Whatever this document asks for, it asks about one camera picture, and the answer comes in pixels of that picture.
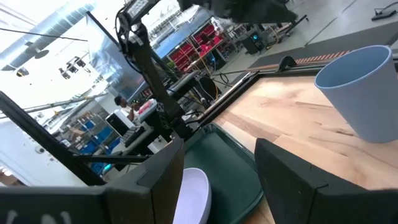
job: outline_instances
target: white wall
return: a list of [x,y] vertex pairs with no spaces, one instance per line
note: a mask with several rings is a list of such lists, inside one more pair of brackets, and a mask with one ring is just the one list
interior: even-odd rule
[[115,110],[120,109],[120,106],[116,106],[116,104],[114,104],[115,97],[116,96],[111,93],[108,93],[107,95],[98,97],[95,100],[104,108],[104,110],[106,110],[106,112],[111,114]]
[[97,101],[92,100],[84,108],[82,108],[75,116],[79,117],[79,116],[85,114],[87,111],[91,111],[92,113],[97,113],[101,110],[102,110],[102,106],[99,105]]
[[28,186],[86,186],[9,119],[0,120],[0,164]]

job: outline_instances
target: wooden tabletop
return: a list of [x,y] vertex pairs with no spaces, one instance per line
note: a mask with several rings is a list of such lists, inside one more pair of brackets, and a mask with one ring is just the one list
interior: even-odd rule
[[[398,141],[361,140],[313,82],[262,78],[214,122],[252,152],[265,138],[365,189],[398,188]],[[265,199],[246,223],[274,223]]]

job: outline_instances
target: cable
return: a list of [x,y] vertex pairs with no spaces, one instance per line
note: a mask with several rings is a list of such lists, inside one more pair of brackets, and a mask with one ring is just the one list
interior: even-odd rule
[[[190,73],[190,72],[184,72],[184,71],[172,71],[172,72],[174,72],[174,73],[180,72],[180,73],[185,73],[185,74],[189,74],[189,73]],[[198,75],[198,76],[200,76],[200,77],[203,77],[203,78],[210,79],[210,80],[212,80],[212,81],[214,81],[214,82],[217,82],[217,83],[220,83],[220,84],[224,84],[224,85],[226,85],[226,86],[228,86],[228,87],[233,87],[232,85],[228,85],[228,84],[222,83],[222,82],[220,82],[220,81],[214,80],[214,79],[212,79],[212,78],[210,78],[210,77],[207,77],[207,76],[205,76],[205,75],[200,75],[200,74],[196,74],[196,75]]]
[[197,97],[195,97],[195,95],[193,93],[189,92],[189,95],[191,95],[195,100],[197,100],[198,102],[201,103],[201,101]]
[[[185,53],[185,51],[183,50],[183,49],[181,49],[181,46],[179,46],[179,49],[182,51],[182,53],[188,58],[188,60],[191,62],[191,63],[193,63],[192,62],[192,60],[191,60],[191,58]],[[200,70],[199,69],[199,67],[198,67],[198,65],[196,65],[195,63],[193,64],[198,70]]]
[[82,40],[82,39],[77,39],[77,38],[60,37],[60,36],[47,35],[47,34],[36,34],[36,33],[32,33],[32,32],[12,30],[12,29],[6,29],[6,28],[0,28],[0,30],[8,31],[8,32],[17,32],[17,33],[21,33],[21,34],[39,35],[39,36],[42,36],[42,37],[53,37],[53,38],[57,38],[57,39],[78,40],[78,41],[88,42],[88,40]]
[[274,33],[274,35],[275,35],[275,38],[276,38],[276,43],[275,43],[275,44],[279,43],[278,34],[277,34],[276,31],[274,30],[274,28],[272,28],[272,26],[269,26],[269,28],[271,28],[271,30],[273,31],[273,33]]
[[194,112],[192,112],[192,113],[187,113],[187,114],[185,114],[185,116],[188,116],[188,115],[193,115],[193,114],[197,114],[197,113],[201,113],[201,114],[204,114],[204,112],[202,112],[202,111],[194,111]]
[[385,8],[382,8],[382,9],[374,9],[374,12],[376,13],[376,15],[380,15],[380,14],[382,14],[384,12],[384,10],[386,10],[386,9],[390,8],[391,6],[394,6],[396,4],[398,4],[398,2],[391,3],[390,5],[386,6]]
[[189,38],[187,38],[187,41],[192,45],[193,49],[194,49],[195,52],[198,54],[198,56],[199,56],[201,62],[204,64],[204,66],[205,66],[207,72],[209,73],[209,75],[211,75],[211,72],[210,72],[209,68],[207,67],[207,65],[206,65],[206,63],[205,63],[203,57],[200,56],[200,53],[199,53],[198,49],[195,48],[195,45],[192,43],[192,41],[191,41]]
[[208,92],[206,92],[206,90],[204,89],[204,87],[201,85],[200,81],[198,81],[198,83],[199,83],[201,89],[202,89],[208,96],[210,96],[210,98],[211,98],[213,101],[215,101],[215,99],[214,99]]
[[129,59],[127,58],[127,55],[124,54],[122,40],[121,40],[121,38],[120,38],[120,36],[119,36],[118,26],[117,26],[117,24],[118,24],[118,18],[119,18],[120,12],[121,12],[124,8],[125,8],[125,6],[122,7],[121,9],[119,9],[119,11],[116,13],[116,16],[115,16],[115,18],[114,18],[114,29],[115,29],[115,32],[116,32],[116,37],[118,37],[119,45],[120,45],[120,48],[121,48],[121,53],[123,54],[123,57],[124,57],[124,59],[126,60],[127,64],[129,64],[129,66],[130,66],[132,69],[134,69],[138,74],[142,75],[142,71],[140,71],[138,68],[136,68],[137,65],[133,66],[132,63],[131,63],[131,62],[129,61]]
[[167,89],[167,90],[169,90],[169,91],[171,91],[171,92],[173,92],[173,93],[175,93],[175,94],[178,94],[178,95],[180,95],[181,97],[184,97],[185,99],[187,99],[187,100],[189,100],[189,101],[191,101],[191,102],[194,102],[194,103],[197,103],[197,104],[199,104],[199,105],[202,105],[202,106],[203,106],[203,104],[202,104],[202,103],[196,102],[196,101],[195,101],[195,100],[193,100],[193,99],[189,99],[188,97],[186,97],[186,96],[182,95],[181,93],[177,93],[176,91],[174,91],[174,90],[171,90],[171,89]]
[[224,75],[224,73],[220,72],[220,78],[226,86],[232,87],[231,85],[227,85],[229,84],[229,78],[226,75]]
[[131,164],[129,164],[129,166],[127,167],[126,174],[130,171],[130,166],[131,166]]
[[233,71],[233,72],[224,72],[223,75],[232,75],[236,73],[243,73],[243,72],[253,72],[250,70],[238,70],[238,71]]
[[196,122],[199,122],[199,121],[200,121],[200,119],[194,120],[194,121],[188,121],[188,122],[186,122],[185,124],[192,124],[192,123],[196,123]]
[[[194,33],[194,30],[193,30],[190,26],[188,26],[188,28],[191,30],[191,34]],[[229,74],[243,73],[243,72],[247,72],[247,70],[241,70],[241,71],[236,71],[236,72],[223,73],[223,75],[224,75],[224,77],[226,77],[226,75],[229,75]],[[218,83],[220,83],[220,84],[225,84],[225,83],[221,83],[221,82],[219,82],[219,81],[216,81],[216,80],[214,80],[214,79],[212,79],[212,78],[209,78],[209,79],[213,80],[214,82],[218,82]]]
[[[216,72],[216,57],[214,57],[213,53],[211,53],[211,56],[213,56],[213,59],[214,59],[214,72]],[[218,99],[218,87],[215,82],[213,82],[213,83],[214,83],[214,87],[216,88],[216,100],[217,100]]]

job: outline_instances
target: light blue cup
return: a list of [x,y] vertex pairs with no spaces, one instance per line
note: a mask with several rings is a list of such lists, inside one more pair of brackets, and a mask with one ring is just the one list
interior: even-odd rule
[[363,140],[398,139],[398,78],[389,47],[365,47],[336,59],[318,73],[315,86]]

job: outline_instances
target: floor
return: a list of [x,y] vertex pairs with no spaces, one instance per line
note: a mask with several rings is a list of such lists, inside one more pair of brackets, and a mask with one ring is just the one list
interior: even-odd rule
[[[294,0],[287,4],[299,16],[306,14],[309,22],[303,21],[292,32],[291,37],[286,38],[280,44],[273,46],[268,51],[259,55],[245,55],[245,50],[231,57],[227,65],[219,72],[227,73],[244,70],[250,67],[259,58],[274,55],[288,50],[305,48],[325,40],[353,34],[362,30],[380,27],[386,24],[398,22],[398,15],[391,18],[372,21],[374,8],[383,8],[395,2],[394,0]],[[393,45],[398,51],[398,42]],[[228,75],[229,82],[239,77],[241,72]],[[229,87],[217,83],[221,91],[227,91]]]

